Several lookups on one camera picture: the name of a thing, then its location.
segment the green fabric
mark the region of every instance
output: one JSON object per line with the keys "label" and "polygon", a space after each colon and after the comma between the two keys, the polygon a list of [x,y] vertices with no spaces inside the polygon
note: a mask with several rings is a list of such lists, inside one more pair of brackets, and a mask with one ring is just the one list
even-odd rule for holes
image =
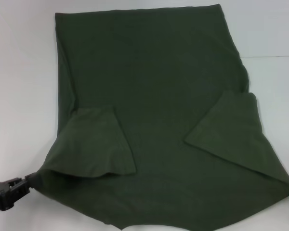
{"label": "green fabric", "polygon": [[220,5],[57,13],[42,194],[123,229],[211,231],[289,195]]}

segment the black clamp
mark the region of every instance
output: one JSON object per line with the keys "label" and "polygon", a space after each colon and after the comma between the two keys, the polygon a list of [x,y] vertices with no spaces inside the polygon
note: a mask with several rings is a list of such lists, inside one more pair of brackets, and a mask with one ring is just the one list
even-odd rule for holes
{"label": "black clamp", "polygon": [[0,210],[5,211],[14,206],[14,203],[27,195],[30,190],[28,178],[34,173],[26,176],[24,179],[15,178],[0,182]]}

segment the folded fabric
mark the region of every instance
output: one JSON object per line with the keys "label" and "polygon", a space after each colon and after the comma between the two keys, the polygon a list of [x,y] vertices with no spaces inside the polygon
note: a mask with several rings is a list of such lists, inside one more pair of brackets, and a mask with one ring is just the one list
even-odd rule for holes
{"label": "folded fabric", "polygon": [[39,192],[120,229],[193,231],[289,196],[220,5],[55,19],[58,137]]}

